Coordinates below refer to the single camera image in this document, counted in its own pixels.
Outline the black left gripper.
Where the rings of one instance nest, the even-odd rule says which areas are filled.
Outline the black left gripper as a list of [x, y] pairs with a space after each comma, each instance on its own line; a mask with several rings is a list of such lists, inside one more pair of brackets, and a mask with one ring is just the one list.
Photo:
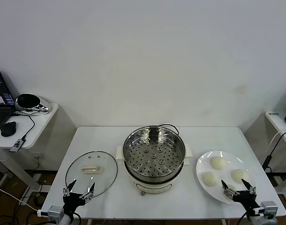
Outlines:
[[76, 209], [80, 206], [84, 206], [94, 197], [95, 182], [89, 188], [88, 193], [79, 194], [72, 193], [71, 190], [74, 187], [76, 180], [73, 180], [67, 187], [63, 188], [63, 210], [66, 215], [73, 215]]

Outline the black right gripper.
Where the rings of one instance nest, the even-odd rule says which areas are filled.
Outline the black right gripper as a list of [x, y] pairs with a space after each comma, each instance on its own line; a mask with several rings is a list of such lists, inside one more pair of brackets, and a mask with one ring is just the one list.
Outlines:
[[240, 203], [246, 210], [247, 215], [255, 215], [254, 209], [260, 207], [256, 202], [256, 187], [251, 186], [251, 184], [244, 179], [241, 179], [241, 181], [246, 187], [246, 190], [237, 191], [234, 185], [226, 184], [222, 180], [223, 194], [234, 202]]

